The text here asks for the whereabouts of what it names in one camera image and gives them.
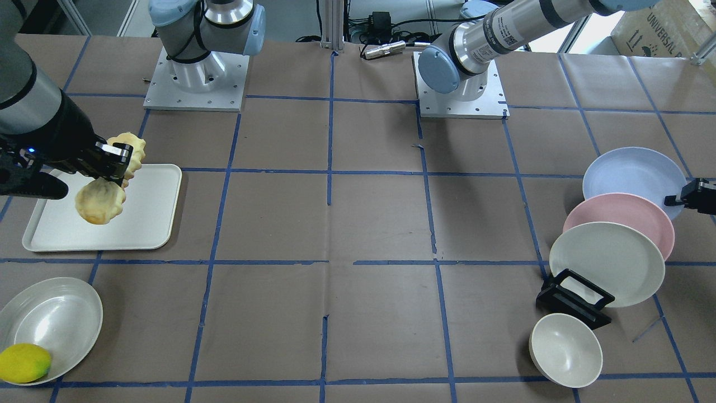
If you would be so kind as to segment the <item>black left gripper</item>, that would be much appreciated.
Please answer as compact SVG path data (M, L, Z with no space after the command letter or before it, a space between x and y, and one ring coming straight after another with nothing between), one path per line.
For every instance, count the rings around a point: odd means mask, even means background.
M664 198L667 207L684 206L698 213L715 215L715 186L706 178L695 178L683 186L680 195Z

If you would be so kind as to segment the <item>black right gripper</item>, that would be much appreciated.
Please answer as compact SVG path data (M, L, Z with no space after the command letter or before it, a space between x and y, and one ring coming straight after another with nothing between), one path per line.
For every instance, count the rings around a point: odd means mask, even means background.
M97 141L94 146L80 151L64 161L52 162L51 168L68 174L82 174L87 177L103 178L109 182L122 184L130 166L134 147L126 143L113 145Z

